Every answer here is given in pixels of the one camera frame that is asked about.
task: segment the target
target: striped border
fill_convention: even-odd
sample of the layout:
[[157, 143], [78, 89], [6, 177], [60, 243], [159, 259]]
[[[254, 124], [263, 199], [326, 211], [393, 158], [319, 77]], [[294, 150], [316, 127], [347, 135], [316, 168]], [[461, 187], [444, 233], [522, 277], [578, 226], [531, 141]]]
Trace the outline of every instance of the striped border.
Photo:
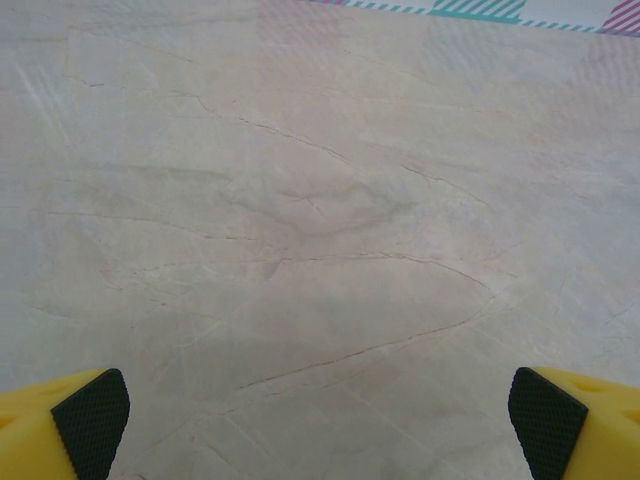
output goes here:
[[569, 32], [600, 33], [607, 35], [625, 35], [632, 38], [640, 38], [640, 30], [637, 28], [635, 15], [633, 24], [626, 22], [629, 28], [626, 31], [617, 30], [611, 23], [624, 12], [617, 12], [623, 6], [627, 6], [625, 12], [635, 14], [635, 9], [640, 10], [640, 0], [623, 0], [620, 5], [611, 12], [611, 17], [601, 27], [590, 25], [572, 25], [570, 23], [549, 22], [546, 20], [522, 19], [520, 12], [524, 9], [527, 0], [437, 0], [433, 8], [415, 7], [410, 5], [398, 5], [394, 3], [369, 2], [363, 0], [300, 0], [309, 3], [322, 3], [327, 5], [342, 5], [346, 7], [362, 8], [365, 10], [381, 10], [388, 12], [410, 13], [413, 15], [434, 15], [440, 17], [483, 20], [487, 22], [505, 23], [509, 25], [522, 25], [525, 27], [547, 28], [551, 30], [564, 30]]

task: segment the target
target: yellow plastic part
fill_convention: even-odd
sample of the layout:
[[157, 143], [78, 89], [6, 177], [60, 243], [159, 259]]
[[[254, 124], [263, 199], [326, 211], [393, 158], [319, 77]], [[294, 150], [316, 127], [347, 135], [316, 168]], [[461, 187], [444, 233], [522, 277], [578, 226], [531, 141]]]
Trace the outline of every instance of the yellow plastic part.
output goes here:
[[76, 480], [51, 409], [102, 374], [89, 370], [0, 394], [0, 479]]
[[563, 480], [640, 480], [640, 389], [535, 368], [588, 409]]

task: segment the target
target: black rubber pad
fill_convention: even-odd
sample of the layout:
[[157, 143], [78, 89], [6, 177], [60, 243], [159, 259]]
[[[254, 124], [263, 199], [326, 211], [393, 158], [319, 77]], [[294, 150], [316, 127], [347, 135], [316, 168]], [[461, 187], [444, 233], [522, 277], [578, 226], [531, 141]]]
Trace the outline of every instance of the black rubber pad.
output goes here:
[[509, 416], [534, 480], [561, 480], [589, 409], [530, 368], [516, 372]]
[[105, 371], [51, 413], [78, 480], [106, 480], [129, 418], [120, 370]]

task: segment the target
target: marble floor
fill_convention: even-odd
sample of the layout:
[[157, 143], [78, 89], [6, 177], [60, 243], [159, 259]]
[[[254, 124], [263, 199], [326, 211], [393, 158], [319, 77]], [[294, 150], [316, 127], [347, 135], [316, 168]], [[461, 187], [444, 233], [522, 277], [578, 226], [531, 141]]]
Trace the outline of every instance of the marble floor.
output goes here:
[[0, 6], [0, 386], [112, 479], [520, 480], [515, 369], [640, 384], [640, 40], [293, 0]]

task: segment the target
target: marble tile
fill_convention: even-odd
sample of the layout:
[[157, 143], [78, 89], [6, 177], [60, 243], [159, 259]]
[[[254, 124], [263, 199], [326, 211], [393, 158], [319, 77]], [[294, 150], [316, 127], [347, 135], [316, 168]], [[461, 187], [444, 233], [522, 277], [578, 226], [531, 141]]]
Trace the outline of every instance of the marble tile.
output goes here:
[[0, 18], [0, 388], [121, 368], [112, 478], [527, 479], [518, 366], [637, 383], [639, 41], [293, 0]]

